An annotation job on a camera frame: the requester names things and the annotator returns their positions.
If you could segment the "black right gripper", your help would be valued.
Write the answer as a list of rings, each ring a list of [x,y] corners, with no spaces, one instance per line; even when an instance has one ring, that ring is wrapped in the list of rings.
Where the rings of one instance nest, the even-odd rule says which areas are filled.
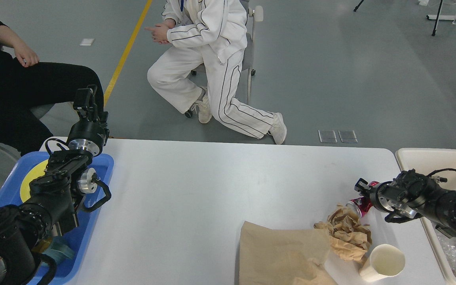
[[[382,196],[382,191],[391,182],[367,182],[362,177],[357,180],[354,190],[361,197],[369,197],[372,206],[380,212],[392,213],[395,211],[393,204]]]

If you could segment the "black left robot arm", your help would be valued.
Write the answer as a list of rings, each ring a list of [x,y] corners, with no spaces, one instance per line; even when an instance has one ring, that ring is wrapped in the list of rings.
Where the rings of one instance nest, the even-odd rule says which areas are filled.
[[[34,248],[53,231],[62,235],[78,227],[78,211],[93,212],[112,197],[90,167],[109,135],[108,113],[99,110],[96,93],[96,85],[77,90],[74,109],[79,121],[67,141],[58,140],[60,150],[46,146],[47,166],[30,182],[30,198],[0,207],[0,285],[26,285],[43,263],[49,269],[38,283],[51,283],[57,263]]]

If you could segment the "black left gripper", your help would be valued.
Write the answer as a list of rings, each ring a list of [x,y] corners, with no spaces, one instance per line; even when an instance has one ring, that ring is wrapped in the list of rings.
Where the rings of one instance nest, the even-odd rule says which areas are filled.
[[[98,114],[96,92],[96,85],[76,91],[72,107],[80,121],[71,127],[66,141],[69,150],[88,151],[94,157],[103,152],[109,137],[108,112]]]

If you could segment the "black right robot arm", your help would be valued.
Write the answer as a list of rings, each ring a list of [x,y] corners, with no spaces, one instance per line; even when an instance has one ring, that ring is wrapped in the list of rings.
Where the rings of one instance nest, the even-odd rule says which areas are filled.
[[[366,197],[378,211],[387,213],[386,222],[404,223],[426,218],[447,238],[456,238],[456,190],[443,189],[436,171],[423,175],[403,170],[391,181],[370,185],[364,179],[355,191]]]

